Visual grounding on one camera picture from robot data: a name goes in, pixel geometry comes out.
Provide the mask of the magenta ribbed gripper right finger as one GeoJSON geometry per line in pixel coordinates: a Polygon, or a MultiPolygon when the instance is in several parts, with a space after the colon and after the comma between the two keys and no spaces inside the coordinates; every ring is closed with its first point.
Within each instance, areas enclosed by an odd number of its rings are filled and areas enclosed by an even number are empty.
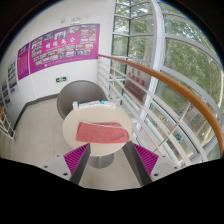
{"type": "Polygon", "coordinates": [[[132,142],[126,143],[122,150],[141,186],[148,185],[180,169],[166,155],[158,156],[132,142]]]}

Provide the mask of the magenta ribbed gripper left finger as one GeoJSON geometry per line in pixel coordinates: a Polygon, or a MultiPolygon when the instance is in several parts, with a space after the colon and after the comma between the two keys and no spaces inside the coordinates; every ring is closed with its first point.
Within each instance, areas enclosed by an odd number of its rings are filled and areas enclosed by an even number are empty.
{"type": "Polygon", "coordinates": [[[74,184],[78,184],[89,156],[90,145],[85,144],[65,155],[57,154],[53,156],[43,165],[43,169],[74,184]]]}

